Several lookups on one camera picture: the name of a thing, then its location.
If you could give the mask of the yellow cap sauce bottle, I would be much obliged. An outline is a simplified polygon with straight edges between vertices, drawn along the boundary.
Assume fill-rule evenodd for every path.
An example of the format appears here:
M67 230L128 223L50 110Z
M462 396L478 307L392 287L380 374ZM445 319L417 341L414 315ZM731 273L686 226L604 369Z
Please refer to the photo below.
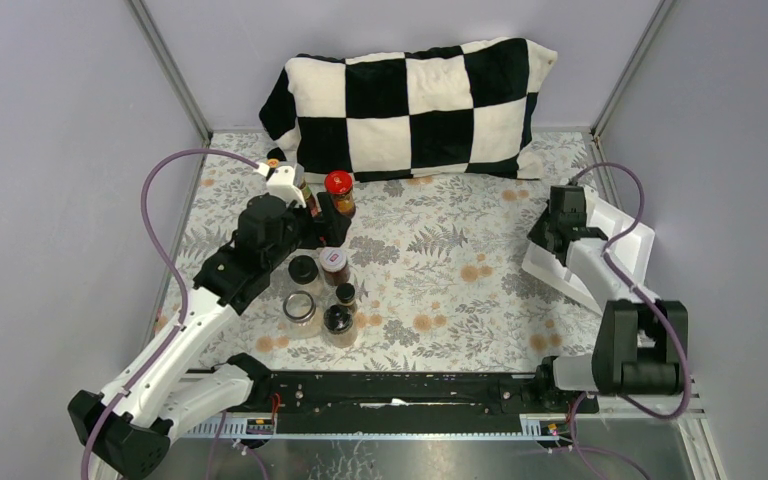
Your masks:
M302 196L304 198L306 207L311 214L312 217L317 217L321 214L321 209L319 207L318 201L316 199L316 196L311 191L307 181L305 180L304 176L301 176L300 179L297 182L297 186L299 190L302 193Z

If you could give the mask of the red lid chili sauce jar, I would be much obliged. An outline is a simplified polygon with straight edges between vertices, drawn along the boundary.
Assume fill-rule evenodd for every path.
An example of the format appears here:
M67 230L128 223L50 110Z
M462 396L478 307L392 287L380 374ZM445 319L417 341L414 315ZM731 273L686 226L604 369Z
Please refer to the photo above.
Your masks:
M325 177L324 186L335 209L340 214L353 218L356 213L353 177L346 171L332 171Z

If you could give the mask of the white divided organizer tray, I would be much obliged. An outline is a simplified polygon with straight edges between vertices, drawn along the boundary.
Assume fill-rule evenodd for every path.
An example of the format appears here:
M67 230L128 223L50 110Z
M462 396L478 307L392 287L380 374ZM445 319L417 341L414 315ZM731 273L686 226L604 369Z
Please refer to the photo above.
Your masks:
M587 238L573 242L566 265L561 265L553 255L529 241L522 269L561 294L599 313L609 300L637 299L620 276L603 261L604 245L609 241L614 242L609 252L615 265L634 285L641 286L645 280L655 232L601 199L595 189L580 186L584 188L587 200L587 225L601 229L608 240Z

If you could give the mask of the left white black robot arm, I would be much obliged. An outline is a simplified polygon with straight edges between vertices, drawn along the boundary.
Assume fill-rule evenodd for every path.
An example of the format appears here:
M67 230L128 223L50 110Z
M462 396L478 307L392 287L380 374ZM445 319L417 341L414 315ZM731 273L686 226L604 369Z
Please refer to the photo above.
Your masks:
M264 292L272 272L298 249L340 247L351 225L324 193L321 212L263 194L239 215L228 243L209 256L192 288L182 290L179 318L100 392L81 390L67 410L84 446L80 476L106 465L126 479L144 479L171 445L230 407L256 411L269 401L267 380L226 365L178 389L207 344Z

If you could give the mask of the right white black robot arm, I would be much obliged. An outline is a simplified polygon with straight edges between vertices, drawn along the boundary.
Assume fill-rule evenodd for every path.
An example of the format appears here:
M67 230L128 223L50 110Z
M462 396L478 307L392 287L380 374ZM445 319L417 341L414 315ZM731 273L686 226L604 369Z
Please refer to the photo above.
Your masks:
M628 215L583 185L550 189L527 238L523 270L601 316L590 354L545 360L547 376L533 386L535 402L557 412L573 391L602 395L678 395L687 385L683 361L688 312L679 301L643 286L652 231L635 226L640 242L632 266L614 256L611 240L630 225Z

